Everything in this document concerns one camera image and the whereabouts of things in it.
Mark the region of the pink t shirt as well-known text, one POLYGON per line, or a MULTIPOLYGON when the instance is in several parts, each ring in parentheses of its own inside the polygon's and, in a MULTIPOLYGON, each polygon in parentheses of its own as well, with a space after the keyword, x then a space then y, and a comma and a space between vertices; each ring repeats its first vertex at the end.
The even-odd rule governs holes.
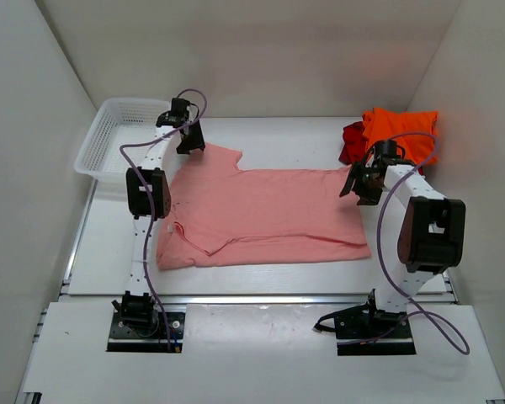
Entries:
POLYGON ((369 258, 357 199, 339 194, 348 167, 241 170, 241 158, 208 145, 177 171, 159 270, 369 258))

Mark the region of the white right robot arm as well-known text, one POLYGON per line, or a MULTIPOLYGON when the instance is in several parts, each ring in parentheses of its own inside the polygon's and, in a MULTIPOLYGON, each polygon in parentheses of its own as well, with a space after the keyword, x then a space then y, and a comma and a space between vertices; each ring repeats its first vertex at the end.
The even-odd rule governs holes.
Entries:
POLYGON ((364 333, 376 338, 405 315, 423 285, 459 265, 466 208, 463 201, 436 191, 393 140, 376 142, 352 165, 340 195, 350 193, 359 197, 358 205, 380 206, 375 240, 387 285, 369 294, 369 310, 360 317, 364 333), (383 258, 381 227, 392 199, 401 204, 405 215, 396 244, 399 263, 390 271, 383 258))

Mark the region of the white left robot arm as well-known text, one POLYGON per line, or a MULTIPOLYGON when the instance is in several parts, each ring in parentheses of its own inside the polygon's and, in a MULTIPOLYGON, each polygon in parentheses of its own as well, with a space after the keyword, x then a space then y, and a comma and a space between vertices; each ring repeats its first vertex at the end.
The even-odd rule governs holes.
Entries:
POLYGON ((150 279, 150 264, 156 232, 171 209, 169 179, 177 172, 179 157, 204 150, 200 118, 205 107, 187 100, 181 92, 168 110, 155 121, 155 135, 149 141, 126 143, 119 152, 128 164, 125 172, 127 205, 135 233, 131 259, 132 291, 126 291, 114 305, 121 321, 141 335, 167 323, 167 315, 150 279))

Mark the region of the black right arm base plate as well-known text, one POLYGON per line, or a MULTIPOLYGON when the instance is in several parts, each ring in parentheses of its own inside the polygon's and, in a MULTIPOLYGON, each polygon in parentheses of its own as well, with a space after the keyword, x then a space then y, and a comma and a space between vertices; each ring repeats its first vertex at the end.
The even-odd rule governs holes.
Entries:
POLYGON ((417 353, 408 321, 374 319, 364 306, 321 316, 313 330, 335 334, 339 357, 411 356, 417 353))

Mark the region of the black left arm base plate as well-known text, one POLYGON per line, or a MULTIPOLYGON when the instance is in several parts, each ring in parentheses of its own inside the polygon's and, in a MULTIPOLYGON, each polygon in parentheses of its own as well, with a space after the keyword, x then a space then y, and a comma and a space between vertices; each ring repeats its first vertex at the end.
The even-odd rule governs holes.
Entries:
POLYGON ((183 352, 183 337, 186 324, 185 311, 167 313, 169 332, 159 311, 151 325, 135 324, 123 320, 115 311, 109 327, 106 351, 111 353, 180 354, 183 352))

